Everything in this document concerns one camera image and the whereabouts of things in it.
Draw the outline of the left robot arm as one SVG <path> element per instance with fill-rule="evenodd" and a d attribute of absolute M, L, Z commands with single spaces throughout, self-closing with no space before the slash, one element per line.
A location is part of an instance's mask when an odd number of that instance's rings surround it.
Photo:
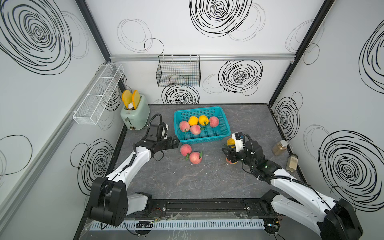
<path fill-rule="evenodd" d="M 168 125 L 149 125 L 145 136 L 133 144 L 132 153 L 113 172 L 96 178 L 92 184 L 86 217 L 106 225 L 119 226 L 126 216 L 140 212 L 151 214 L 152 195 L 143 192 L 127 194 L 127 189 L 139 170 L 157 152 L 177 149 L 180 140 L 168 137 Z"/>

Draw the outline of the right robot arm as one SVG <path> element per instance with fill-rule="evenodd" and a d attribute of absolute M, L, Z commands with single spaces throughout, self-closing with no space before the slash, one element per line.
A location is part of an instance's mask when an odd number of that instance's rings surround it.
<path fill-rule="evenodd" d="M 321 194 L 288 173 L 280 165 L 266 159 L 257 141 L 235 140 L 234 147 L 222 148 L 230 163 L 241 162 L 257 180 L 266 182 L 283 192 L 270 190 L 263 195 L 260 209 L 265 215 L 285 215 L 302 224 L 323 240 L 358 240 L 364 230 L 354 207 L 344 199 L 335 200 Z"/>

